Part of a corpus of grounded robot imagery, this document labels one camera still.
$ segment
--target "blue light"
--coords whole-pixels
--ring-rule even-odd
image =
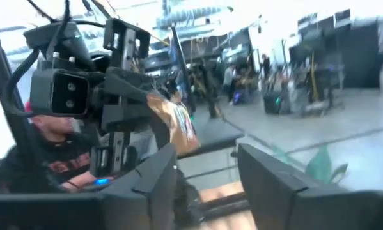
[[[110,179],[97,179],[95,180],[95,185],[105,185],[110,182]]]

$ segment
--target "gray floor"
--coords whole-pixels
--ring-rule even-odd
[[[303,168],[327,143],[333,166],[348,163],[340,185],[350,190],[383,189],[383,90],[345,90],[344,108],[335,108],[321,118],[269,116],[260,100],[249,105],[221,105],[227,120],[247,134],[247,142],[269,151],[264,144],[276,144],[288,151]],[[232,149],[225,149],[180,161],[189,181],[199,189],[215,188],[238,180]]]

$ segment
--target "wooden surface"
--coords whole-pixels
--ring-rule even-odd
[[[211,201],[221,197],[230,196],[243,192],[241,182],[230,183],[218,188],[207,189],[200,192],[203,201]],[[202,224],[188,230],[253,230],[256,229],[253,216],[250,211],[236,213]]]

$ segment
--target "red cap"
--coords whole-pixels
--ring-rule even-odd
[[[31,102],[26,102],[25,103],[25,112],[31,112]]]

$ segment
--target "camera rig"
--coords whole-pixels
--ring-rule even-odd
[[[14,71],[3,91],[4,109],[18,116],[39,114],[73,117],[96,123],[110,133],[109,145],[92,149],[90,171],[97,177],[118,174],[127,169],[127,158],[133,153],[130,133],[150,125],[154,133],[168,127],[148,106],[151,94],[161,96],[152,77],[130,71],[133,58],[146,58],[150,34],[120,19],[109,19],[104,27],[103,47],[111,55],[105,72],[97,71],[76,22],[70,21],[68,1],[62,22],[53,22],[24,33],[33,52]],[[23,74],[38,59],[31,80],[32,112],[22,112],[10,101],[10,94]],[[169,135],[156,135],[158,147],[169,143]]]

